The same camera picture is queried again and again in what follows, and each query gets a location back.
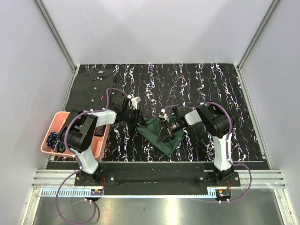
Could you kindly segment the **green cloth napkin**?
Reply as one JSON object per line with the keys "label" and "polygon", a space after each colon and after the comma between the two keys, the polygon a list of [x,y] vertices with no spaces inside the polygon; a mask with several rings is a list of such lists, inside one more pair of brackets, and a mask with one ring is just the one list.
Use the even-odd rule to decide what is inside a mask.
{"label": "green cloth napkin", "polygon": [[169,126],[164,125],[164,120],[153,118],[146,121],[146,126],[139,126],[137,131],[155,148],[170,157],[184,139],[183,128],[178,127],[171,130],[171,124],[176,123],[174,116],[166,121]]}

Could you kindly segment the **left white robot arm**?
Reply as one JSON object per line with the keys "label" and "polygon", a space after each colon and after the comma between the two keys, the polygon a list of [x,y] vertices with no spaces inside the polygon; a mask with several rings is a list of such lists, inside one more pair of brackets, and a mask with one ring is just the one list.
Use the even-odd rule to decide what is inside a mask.
{"label": "left white robot arm", "polygon": [[101,181],[101,174],[96,171],[98,162],[91,150],[95,129],[122,121],[133,127],[146,125],[138,107],[140,97],[113,95],[110,101],[100,110],[72,110],[59,132],[59,140],[73,153],[79,168],[86,173],[85,180],[92,186]]}

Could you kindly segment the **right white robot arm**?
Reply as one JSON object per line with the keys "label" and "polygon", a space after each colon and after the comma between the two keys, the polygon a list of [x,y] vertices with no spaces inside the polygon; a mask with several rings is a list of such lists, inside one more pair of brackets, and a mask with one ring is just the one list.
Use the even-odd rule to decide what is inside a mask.
{"label": "right white robot arm", "polygon": [[[175,119],[169,121],[166,110],[171,108]],[[233,168],[232,157],[230,153],[232,129],[234,118],[220,104],[215,102],[205,102],[202,105],[186,112],[185,106],[179,110],[177,105],[167,106],[162,109],[159,115],[161,119],[161,130],[156,142],[167,142],[175,138],[175,133],[181,129],[203,123],[206,131],[213,137],[215,150],[213,173],[214,183],[223,186],[229,179],[229,173]]]}

